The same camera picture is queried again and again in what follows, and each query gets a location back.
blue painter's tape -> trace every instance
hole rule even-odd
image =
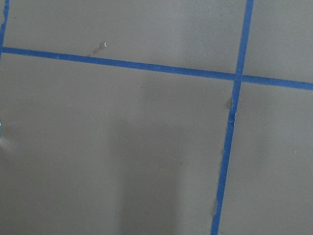
[[[165,66],[165,65],[145,64],[145,63],[138,63],[138,62],[122,61],[122,60],[95,58],[95,57],[88,57],[88,56],[81,56],[81,55],[70,55],[70,54],[54,53],[54,52],[47,52],[47,51],[18,49],[18,48],[11,48],[11,47],[4,47],[3,52],[10,53],[10,54],[18,54],[18,55],[37,56],[37,57],[43,57],[43,58],[132,68],[132,69],[138,69],[138,70],[149,70],[149,71],[176,73],[176,74],[191,75],[191,76],[198,76],[198,77],[217,78],[217,79],[231,80],[231,81],[234,80],[234,77],[235,77],[234,74],[226,73],[226,72],[195,70],[195,69],[179,68],[179,67],[172,67],[172,66]]]
[[[257,84],[263,84],[263,85],[272,85],[272,86],[279,86],[279,87],[290,87],[290,88],[313,91],[313,83],[310,83],[310,82],[298,82],[298,81],[291,81],[291,80],[285,80],[285,79],[257,77],[257,76],[250,76],[250,75],[244,75],[243,82],[257,83]]]
[[[227,131],[226,131],[226,137],[225,137],[225,142],[224,142],[224,153],[223,153],[223,158],[222,158],[221,172],[220,172],[219,184],[218,184],[217,195],[216,195],[216,209],[215,209],[215,214],[212,219],[211,235],[218,235],[218,232],[219,232],[227,171],[228,171],[228,163],[229,163],[230,150],[231,150],[231,144],[232,144],[233,133],[234,133],[235,117],[236,117],[236,112],[237,112],[237,107],[238,107],[240,87],[241,87],[241,81],[242,81],[243,70],[244,70],[244,65],[245,65],[246,48],[247,48],[248,37],[249,37],[252,9],[253,9],[253,0],[247,0],[243,30],[242,30],[242,35],[241,35],[238,59],[237,59],[237,68],[236,68],[236,74],[235,74],[234,85],[233,85],[232,107],[228,115]]]
[[[6,22],[7,22],[8,15],[9,15],[9,8],[10,8],[10,0],[5,0],[4,9],[3,9],[4,20],[0,28],[0,59],[1,59],[1,53],[2,53],[2,48],[3,48],[3,40],[4,40]]]

gray painted surface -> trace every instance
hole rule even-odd
[[[245,0],[11,2],[4,45],[234,72]]]
[[[244,83],[221,235],[313,231],[311,91]]]
[[[1,64],[0,234],[210,231],[232,82]]]
[[[255,0],[244,73],[313,82],[313,2]]]
[[[3,0],[1,0],[0,1],[0,22],[2,23],[3,22],[3,20],[4,20],[4,17],[3,17],[3,14],[2,14],[2,11],[3,11],[3,8],[4,8],[4,1]]]

grid line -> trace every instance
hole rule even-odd
[[[2,50],[2,53],[7,53],[7,54],[34,56],[34,57],[42,57],[42,58],[47,58],[47,59],[67,60],[67,61],[73,61],[73,62],[115,66],[115,67],[138,69],[138,70],[149,70],[149,71],[157,71],[157,72],[164,72],[164,73],[175,73],[175,74],[181,74],[181,75],[206,77],[206,78],[222,79],[222,80],[229,80],[229,81],[234,81],[235,76],[236,76],[235,73],[209,71],[209,70],[197,70],[197,69],[173,67],[173,66],[166,66],[166,65],[147,64],[147,63],[140,63],[140,62],[113,60],[113,59],[107,59],[107,58],[88,57],[88,56],[81,56],[81,55],[71,55],[71,54],[63,54],[63,53],[55,53],[55,52],[39,51],[39,50],[29,50],[29,49],[13,48],[13,47],[2,47],[1,50]],[[243,75],[242,82],[313,91],[312,82],[301,82],[301,81],[252,76],[252,75]]]
[[[250,23],[251,23],[251,18],[252,18],[252,9],[253,9],[253,0],[247,0],[244,23],[243,23],[242,34],[241,34],[241,39],[240,39],[240,47],[239,47],[239,52],[238,52],[236,76],[235,76],[235,80],[233,84],[232,107],[230,108],[229,115],[228,115],[227,130],[226,130],[226,136],[225,136],[225,142],[224,142],[224,152],[223,152],[223,157],[222,157],[222,165],[221,165],[219,183],[218,183],[217,194],[216,194],[216,209],[215,209],[215,213],[214,213],[214,216],[212,219],[212,225],[211,225],[211,235],[217,235],[219,232],[225,185],[226,185],[226,179],[227,179],[229,157],[230,157],[230,150],[231,150],[231,144],[232,144],[232,139],[233,139],[233,134],[234,134],[234,126],[235,126],[235,119],[236,119],[236,113],[237,113],[237,107],[238,107],[238,101],[239,101],[239,95],[240,95],[240,87],[241,87],[241,81],[243,77],[243,70],[244,70],[245,58],[246,58],[246,48],[248,44]]]
[[[8,15],[9,15],[9,6],[10,6],[10,0],[5,0],[4,8],[3,8],[4,19],[0,28],[0,60],[1,60],[2,50],[3,50],[3,40],[4,40],[5,29],[6,29],[6,22],[8,20]]]

gray square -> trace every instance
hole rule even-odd
[[[312,234],[312,99],[311,91],[242,85],[220,234]]]
[[[15,0],[4,45],[235,72],[245,0]]]
[[[255,0],[246,75],[313,82],[313,2]]]
[[[231,81],[1,64],[0,234],[210,231]]]

blue tape line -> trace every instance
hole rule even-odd
[[[224,153],[223,153],[223,158],[222,158],[221,172],[220,172],[219,184],[218,184],[217,195],[216,195],[216,210],[212,219],[211,235],[218,235],[218,232],[219,232],[219,225],[220,225],[222,205],[223,205],[223,199],[224,199],[230,150],[231,150],[231,144],[232,144],[232,139],[233,139],[235,118],[236,118],[240,87],[241,87],[241,81],[243,77],[243,70],[244,70],[244,64],[245,64],[245,58],[246,58],[246,47],[247,47],[248,37],[249,37],[252,9],[253,9],[253,0],[247,0],[243,30],[242,30],[242,35],[241,35],[238,59],[237,59],[237,68],[236,68],[236,74],[235,74],[234,85],[233,85],[232,107],[228,115],[227,131],[226,131],[226,137],[225,137],[225,142],[224,142]]]
[[[5,0],[4,9],[3,9],[4,20],[0,28],[0,60],[1,60],[2,50],[3,50],[3,40],[4,40],[6,22],[7,22],[8,15],[9,15],[9,8],[10,8],[10,0]]]
[[[165,65],[145,64],[145,63],[138,63],[138,62],[122,61],[122,60],[95,58],[95,57],[88,57],[88,56],[81,56],[81,55],[70,55],[70,54],[54,53],[54,52],[47,52],[47,51],[18,49],[18,48],[11,48],[11,47],[4,47],[3,52],[10,53],[10,54],[59,59],[59,60],[77,61],[77,62],[98,64],[98,65],[117,66],[117,67],[131,68],[131,69],[138,69],[138,70],[149,70],[149,71],[176,73],[176,74],[191,75],[191,76],[198,76],[198,77],[217,78],[217,79],[231,80],[231,81],[234,80],[234,77],[235,77],[234,74],[226,73],[226,72],[187,69],[187,68],[179,68],[179,67],[172,67],[172,66],[165,66]]]
[[[310,83],[310,82],[298,82],[298,81],[292,81],[292,80],[268,78],[268,77],[257,77],[257,76],[250,76],[250,75],[244,75],[243,82],[257,83],[257,84],[263,84],[263,85],[272,85],[272,86],[279,86],[279,87],[297,88],[297,89],[313,91],[313,83]]]

